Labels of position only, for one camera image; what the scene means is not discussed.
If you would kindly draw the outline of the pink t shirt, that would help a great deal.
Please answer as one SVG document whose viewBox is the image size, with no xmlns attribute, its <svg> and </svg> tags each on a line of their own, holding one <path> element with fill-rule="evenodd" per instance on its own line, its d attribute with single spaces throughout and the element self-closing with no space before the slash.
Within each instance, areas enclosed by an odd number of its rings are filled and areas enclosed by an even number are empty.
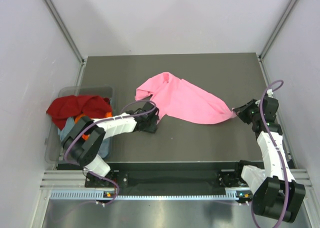
<svg viewBox="0 0 320 228">
<path fill-rule="evenodd" d="M 169 72 L 157 74 L 136 89 L 135 99 L 149 97 L 165 115 L 201 125 L 215 125 L 236 117 L 217 96 Z"/>
</svg>

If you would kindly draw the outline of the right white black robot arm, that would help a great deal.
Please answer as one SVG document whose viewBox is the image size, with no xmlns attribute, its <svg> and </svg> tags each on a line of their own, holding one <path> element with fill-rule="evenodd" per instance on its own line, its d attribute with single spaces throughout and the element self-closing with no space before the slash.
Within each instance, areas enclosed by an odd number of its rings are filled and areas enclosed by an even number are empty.
<svg viewBox="0 0 320 228">
<path fill-rule="evenodd" d="M 253 194 L 252 210 L 255 215 L 293 223 L 305 198 L 306 189 L 296 182 L 286 161 L 283 131 L 276 122 L 278 100 L 266 96 L 262 106 L 259 103 L 252 99 L 233 111 L 244 123 L 252 125 L 264 168 L 241 161 L 243 167 L 233 173 L 233 180 L 239 186 L 249 186 Z"/>
</svg>

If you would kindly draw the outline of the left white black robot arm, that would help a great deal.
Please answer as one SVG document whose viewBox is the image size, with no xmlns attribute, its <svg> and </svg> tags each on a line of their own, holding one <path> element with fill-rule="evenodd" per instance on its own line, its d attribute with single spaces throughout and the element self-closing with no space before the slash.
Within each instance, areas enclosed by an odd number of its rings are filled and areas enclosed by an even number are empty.
<svg viewBox="0 0 320 228">
<path fill-rule="evenodd" d="M 159 109 L 151 103 L 135 111 L 123 112 L 109 118 L 93 119 L 83 116 L 65 135 L 61 142 L 68 161 L 96 175 L 102 186 L 109 186 L 114 179 L 110 166 L 99 155 L 106 140 L 133 132 L 155 133 Z"/>
</svg>

